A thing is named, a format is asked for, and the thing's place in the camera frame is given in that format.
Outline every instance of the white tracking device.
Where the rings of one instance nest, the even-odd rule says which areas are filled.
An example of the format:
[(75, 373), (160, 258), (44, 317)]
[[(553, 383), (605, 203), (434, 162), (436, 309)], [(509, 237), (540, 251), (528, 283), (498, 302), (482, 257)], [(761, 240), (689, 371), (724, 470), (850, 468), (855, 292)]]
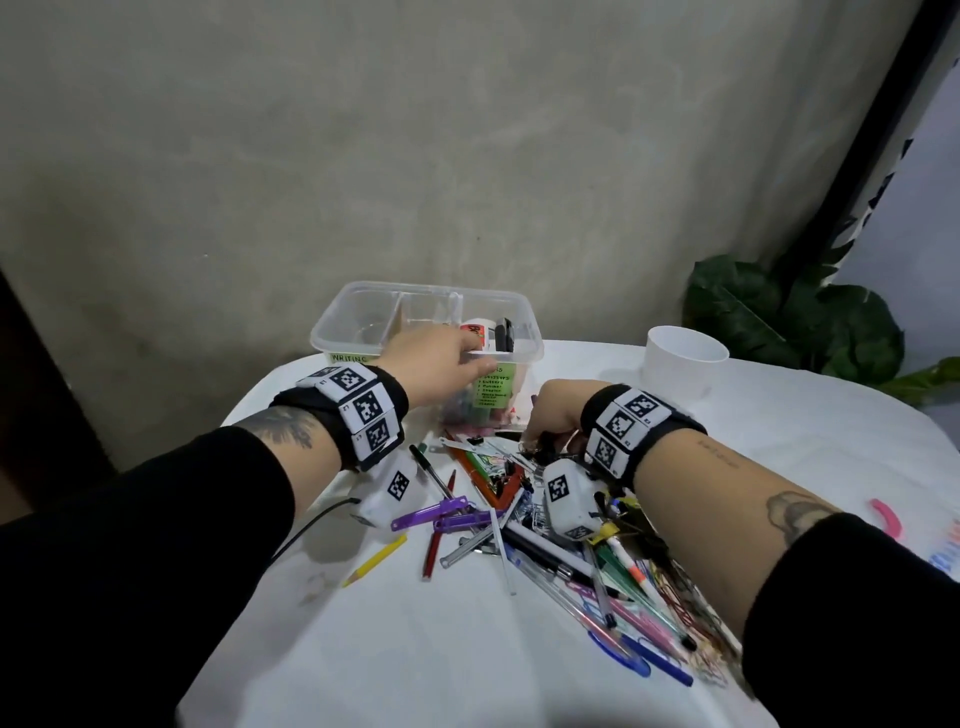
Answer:
[(543, 501), (554, 533), (571, 541), (583, 541), (603, 526), (603, 514), (593, 498), (593, 494), (604, 490), (603, 483), (590, 479), (573, 460), (563, 458), (546, 466), (543, 485)]
[(390, 530), (394, 519), (420, 509), (426, 500), (426, 481), (404, 448), (397, 448), (368, 472), (350, 491), (360, 503), (351, 514), (364, 525)]

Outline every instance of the pink curved object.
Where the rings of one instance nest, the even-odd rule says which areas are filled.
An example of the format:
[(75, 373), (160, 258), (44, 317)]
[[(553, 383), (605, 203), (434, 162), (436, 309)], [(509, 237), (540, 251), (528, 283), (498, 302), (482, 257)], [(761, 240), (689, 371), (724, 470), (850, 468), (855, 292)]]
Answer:
[(874, 506), (874, 510), (876, 510), (880, 516), (883, 517), (883, 521), (885, 523), (883, 526), (883, 532), (890, 538), (899, 541), (900, 536), (903, 535), (903, 524), (900, 523), (900, 519), (897, 518), (897, 514), (894, 513), (893, 508), (877, 498), (873, 498), (868, 502), (870, 505)]

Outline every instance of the clear plastic bin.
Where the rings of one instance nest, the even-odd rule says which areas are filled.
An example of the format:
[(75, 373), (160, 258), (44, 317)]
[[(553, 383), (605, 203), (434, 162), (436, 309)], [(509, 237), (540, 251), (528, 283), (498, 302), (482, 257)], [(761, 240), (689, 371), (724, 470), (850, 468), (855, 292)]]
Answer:
[(485, 349), (465, 356), (492, 356), (500, 366), (448, 401), (441, 419), (447, 425), (506, 427), (516, 424), (516, 395), (530, 364), (543, 358), (540, 327), (526, 296), (358, 280), (345, 285), (327, 307), (310, 332), (310, 343), (331, 363), (364, 362), (377, 358), (391, 337), (408, 328), (429, 323), (486, 328), (504, 319), (513, 325), (513, 350), (497, 351), (490, 329)]

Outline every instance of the hand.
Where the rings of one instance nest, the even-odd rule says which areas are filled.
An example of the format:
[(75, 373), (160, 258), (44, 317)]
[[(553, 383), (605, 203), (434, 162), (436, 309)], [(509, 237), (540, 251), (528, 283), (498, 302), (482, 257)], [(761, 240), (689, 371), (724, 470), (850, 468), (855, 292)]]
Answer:
[(569, 440), (569, 435), (580, 429), (584, 405), (593, 395), (609, 386), (608, 381), (598, 379), (550, 379), (540, 388), (521, 444), (528, 449), (535, 448), (543, 432), (563, 435)]
[(497, 362), (489, 356), (460, 363), (461, 353), (480, 347), (480, 337), (472, 331), (432, 324), (397, 334), (372, 364), (400, 383), (413, 409), (440, 404), (493, 372)]

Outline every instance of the green label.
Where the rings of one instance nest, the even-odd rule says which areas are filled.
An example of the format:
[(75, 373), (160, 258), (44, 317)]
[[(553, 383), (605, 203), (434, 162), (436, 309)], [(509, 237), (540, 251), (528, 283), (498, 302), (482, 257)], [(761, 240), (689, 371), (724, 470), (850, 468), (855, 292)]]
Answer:
[(481, 376), (473, 384), (473, 406), (503, 409), (514, 393), (516, 364), (501, 364), (496, 371)]
[(334, 364), (342, 364), (345, 361), (353, 361), (357, 364), (366, 364), (368, 361), (373, 361), (376, 359), (371, 353), (333, 353), (327, 352), (327, 356), (330, 357), (330, 361)]

